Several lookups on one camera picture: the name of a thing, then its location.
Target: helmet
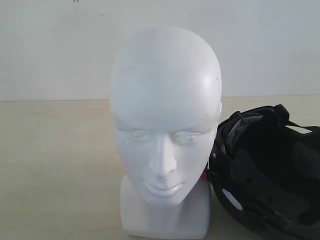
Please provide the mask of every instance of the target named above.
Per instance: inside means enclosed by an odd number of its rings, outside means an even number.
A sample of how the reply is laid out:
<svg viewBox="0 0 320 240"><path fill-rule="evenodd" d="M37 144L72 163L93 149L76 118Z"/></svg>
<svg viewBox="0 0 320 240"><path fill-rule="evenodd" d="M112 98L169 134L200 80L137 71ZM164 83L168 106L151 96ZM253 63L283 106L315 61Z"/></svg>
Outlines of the helmet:
<svg viewBox="0 0 320 240"><path fill-rule="evenodd" d="M283 105L223 121L204 173L227 212L262 238L320 240L320 127L289 121Z"/></svg>

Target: white wall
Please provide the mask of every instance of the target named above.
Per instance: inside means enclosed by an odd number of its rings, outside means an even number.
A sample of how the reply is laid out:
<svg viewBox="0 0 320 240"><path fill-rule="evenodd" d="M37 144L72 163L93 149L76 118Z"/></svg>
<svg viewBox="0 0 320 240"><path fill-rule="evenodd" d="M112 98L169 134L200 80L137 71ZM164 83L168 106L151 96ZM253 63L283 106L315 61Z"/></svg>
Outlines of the white wall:
<svg viewBox="0 0 320 240"><path fill-rule="evenodd" d="M0 100L107 99L117 48L157 24L211 44L225 97L320 94L318 0L78 1L0 0Z"/></svg>

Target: beige table surface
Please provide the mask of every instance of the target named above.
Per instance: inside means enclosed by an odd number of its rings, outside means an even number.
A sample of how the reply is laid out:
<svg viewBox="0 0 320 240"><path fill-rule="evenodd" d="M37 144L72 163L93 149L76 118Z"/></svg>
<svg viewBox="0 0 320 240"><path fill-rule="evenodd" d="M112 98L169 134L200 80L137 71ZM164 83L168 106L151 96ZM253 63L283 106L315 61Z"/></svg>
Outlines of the beige table surface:
<svg viewBox="0 0 320 240"><path fill-rule="evenodd" d="M224 98L221 120L276 104L320 125L320 96ZM0 102L0 240L141 239L121 228L124 174L108 101ZM205 239L260 240L215 196Z"/></svg>

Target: mannequin head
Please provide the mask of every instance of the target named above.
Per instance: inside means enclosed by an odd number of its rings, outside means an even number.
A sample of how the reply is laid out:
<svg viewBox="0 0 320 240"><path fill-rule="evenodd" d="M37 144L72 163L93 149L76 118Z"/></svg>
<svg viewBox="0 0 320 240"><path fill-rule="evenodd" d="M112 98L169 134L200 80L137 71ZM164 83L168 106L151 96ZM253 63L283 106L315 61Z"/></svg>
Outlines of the mannequin head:
<svg viewBox="0 0 320 240"><path fill-rule="evenodd" d="M221 71L211 47L178 27L151 27L118 52L110 79L116 143L148 203L180 204L209 159L220 120Z"/></svg>

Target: mannequin eye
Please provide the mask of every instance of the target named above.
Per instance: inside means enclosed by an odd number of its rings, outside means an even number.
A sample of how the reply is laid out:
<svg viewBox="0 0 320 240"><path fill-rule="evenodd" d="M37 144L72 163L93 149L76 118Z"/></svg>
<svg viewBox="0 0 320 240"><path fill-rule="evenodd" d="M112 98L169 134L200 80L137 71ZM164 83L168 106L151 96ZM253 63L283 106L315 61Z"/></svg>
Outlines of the mannequin eye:
<svg viewBox="0 0 320 240"><path fill-rule="evenodd" d="M201 135L203 135L201 132L176 132L174 139L176 142L188 144L195 142Z"/></svg>
<svg viewBox="0 0 320 240"><path fill-rule="evenodd" d="M145 130L130 130L128 134L131 138L140 141L147 140L150 137L150 132Z"/></svg>

